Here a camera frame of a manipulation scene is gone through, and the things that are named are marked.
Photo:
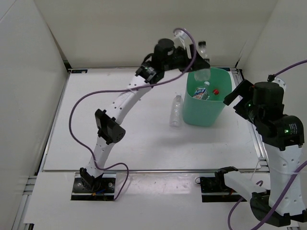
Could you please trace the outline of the small black-cap clear bottle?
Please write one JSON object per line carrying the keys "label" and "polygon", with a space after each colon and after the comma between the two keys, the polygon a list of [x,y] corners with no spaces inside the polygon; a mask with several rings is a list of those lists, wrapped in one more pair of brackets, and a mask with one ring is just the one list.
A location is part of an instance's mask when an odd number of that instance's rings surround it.
{"label": "small black-cap clear bottle", "polygon": [[207,52],[207,44],[205,41],[198,42],[198,56],[195,61],[195,80],[209,81],[211,77],[210,59]]}

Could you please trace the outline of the red-label red-cap bottle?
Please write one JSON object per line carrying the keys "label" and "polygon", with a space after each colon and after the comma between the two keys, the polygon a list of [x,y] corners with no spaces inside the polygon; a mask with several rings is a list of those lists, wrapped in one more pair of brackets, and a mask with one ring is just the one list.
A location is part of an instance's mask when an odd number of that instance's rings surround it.
{"label": "red-label red-cap bottle", "polygon": [[219,92],[218,89],[214,89],[214,90],[213,90],[213,94],[214,94],[214,95],[218,95],[219,93],[220,93],[220,92]]}

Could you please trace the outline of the blue-label clear bottle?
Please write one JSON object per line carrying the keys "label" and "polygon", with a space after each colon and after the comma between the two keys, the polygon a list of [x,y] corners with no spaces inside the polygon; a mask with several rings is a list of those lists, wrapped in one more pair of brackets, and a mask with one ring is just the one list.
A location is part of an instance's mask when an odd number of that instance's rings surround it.
{"label": "blue-label clear bottle", "polygon": [[208,93],[210,83],[208,81],[204,81],[202,84],[196,87],[193,98],[198,100],[208,100],[210,95]]}

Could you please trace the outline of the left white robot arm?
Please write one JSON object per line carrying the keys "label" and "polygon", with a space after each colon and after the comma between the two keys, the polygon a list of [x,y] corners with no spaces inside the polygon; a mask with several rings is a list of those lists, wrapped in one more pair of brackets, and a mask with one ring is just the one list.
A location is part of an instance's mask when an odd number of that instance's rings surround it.
{"label": "left white robot arm", "polygon": [[106,109],[95,112],[98,138],[88,165],[80,169],[83,186],[90,192],[103,190],[102,168],[116,143],[121,141],[126,133],[121,127],[125,116],[131,108],[157,84],[166,71],[178,69],[181,72],[209,69],[209,58],[205,55],[206,42],[200,41],[198,47],[190,45],[191,55],[196,59],[193,64],[188,52],[183,46],[175,46],[170,39],[160,39],[154,47],[154,52],[148,54],[135,76],[128,85],[128,91],[121,93]]}

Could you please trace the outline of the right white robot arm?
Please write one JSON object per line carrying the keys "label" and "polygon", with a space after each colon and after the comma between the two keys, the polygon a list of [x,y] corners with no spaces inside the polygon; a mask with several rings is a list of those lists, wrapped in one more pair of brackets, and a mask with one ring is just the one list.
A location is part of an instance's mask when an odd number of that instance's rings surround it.
{"label": "right white robot arm", "polygon": [[305,142],[304,127],[298,117],[284,114],[284,91],[285,85],[277,82],[243,80],[224,99],[224,104],[230,105],[241,97],[234,110],[253,124],[262,138],[269,159],[270,188],[254,184],[232,166],[215,173],[218,190],[234,190],[249,202],[260,225],[276,227],[307,220],[299,178],[306,165],[300,161]]}

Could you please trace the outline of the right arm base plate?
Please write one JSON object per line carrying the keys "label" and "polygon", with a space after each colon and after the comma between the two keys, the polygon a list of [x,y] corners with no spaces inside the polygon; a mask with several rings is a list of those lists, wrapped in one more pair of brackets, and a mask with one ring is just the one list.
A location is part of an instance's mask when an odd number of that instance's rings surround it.
{"label": "right arm base plate", "polygon": [[195,183],[201,188],[201,201],[203,203],[232,203],[237,202],[241,196],[233,189],[222,189],[214,176],[195,178]]}

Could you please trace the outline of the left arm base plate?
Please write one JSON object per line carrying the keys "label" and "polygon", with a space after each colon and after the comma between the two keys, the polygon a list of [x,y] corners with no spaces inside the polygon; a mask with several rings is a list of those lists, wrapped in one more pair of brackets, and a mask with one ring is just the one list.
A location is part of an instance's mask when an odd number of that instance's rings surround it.
{"label": "left arm base plate", "polygon": [[73,201],[113,201],[115,196],[116,174],[104,173],[91,188],[79,174],[74,177],[71,192]]}

